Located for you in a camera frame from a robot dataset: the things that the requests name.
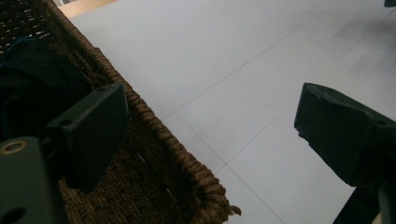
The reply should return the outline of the brown woven basket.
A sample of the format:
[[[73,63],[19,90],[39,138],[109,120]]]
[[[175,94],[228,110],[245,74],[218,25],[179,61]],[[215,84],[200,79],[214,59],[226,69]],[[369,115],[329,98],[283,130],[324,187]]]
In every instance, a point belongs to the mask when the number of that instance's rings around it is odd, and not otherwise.
[[[93,88],[125,84],[99,48],[52,0],[0,0],[0,59],[22,37],[65,55]],[[89,194],[59,182],[69,224],[223,224],[239,214],[226,190],[126,86],[128,135]]]

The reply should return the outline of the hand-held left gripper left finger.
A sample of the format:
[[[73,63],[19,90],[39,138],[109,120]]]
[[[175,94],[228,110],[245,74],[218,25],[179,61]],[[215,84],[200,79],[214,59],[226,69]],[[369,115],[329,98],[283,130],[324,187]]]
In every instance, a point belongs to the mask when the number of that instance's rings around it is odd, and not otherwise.
[[[69,187],[84,193],[95,188],[124,141],[129,122],[125,90],[116,83],[92,91],[47,125]]]

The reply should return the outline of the dark cloth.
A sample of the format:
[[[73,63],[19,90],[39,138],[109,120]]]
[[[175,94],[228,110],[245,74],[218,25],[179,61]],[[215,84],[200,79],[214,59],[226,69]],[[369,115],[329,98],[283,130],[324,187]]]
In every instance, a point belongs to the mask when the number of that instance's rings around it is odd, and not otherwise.
[[[39,39],[18,40],[0,60],[0,142],[46,138],[46,125],[91,91],[65,56]]]

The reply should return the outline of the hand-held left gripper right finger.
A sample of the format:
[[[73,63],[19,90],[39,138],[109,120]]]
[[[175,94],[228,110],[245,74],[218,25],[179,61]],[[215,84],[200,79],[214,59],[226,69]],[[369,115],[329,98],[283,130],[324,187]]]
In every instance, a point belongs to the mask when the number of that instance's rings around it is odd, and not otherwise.
[[[343,93],[305,83],[294,128],[349,186],[396,184],[396,121]]]

